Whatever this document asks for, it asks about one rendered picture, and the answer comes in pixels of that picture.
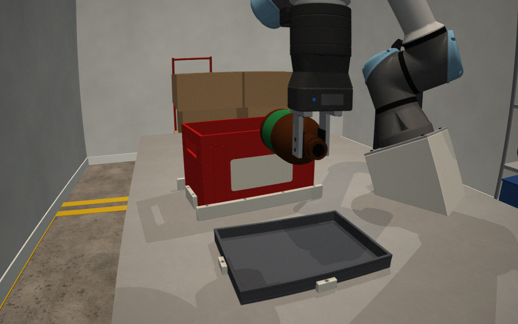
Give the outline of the red plastic crate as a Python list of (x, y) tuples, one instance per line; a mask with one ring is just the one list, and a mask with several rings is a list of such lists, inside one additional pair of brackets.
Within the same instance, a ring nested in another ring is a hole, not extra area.
[(315, 160), (294, 165), (268, 149), (264, 118), (181, 123), (185, 186), (198, 206), (314, 186)]

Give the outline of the brown bottle with green label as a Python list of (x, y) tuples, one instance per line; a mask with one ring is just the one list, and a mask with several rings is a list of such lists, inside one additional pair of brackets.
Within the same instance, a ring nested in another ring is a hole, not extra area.
[(313, 160), (323, 159), (328, 147), (318, 137), (319, 124), (310, 117), (304, 118), (304, 157), (292, 154), (293, 113), (289, 109), (275, 109), (263, 119), (260, 137), (263, 144), (282, 160), (294, 164), (308, 164)]

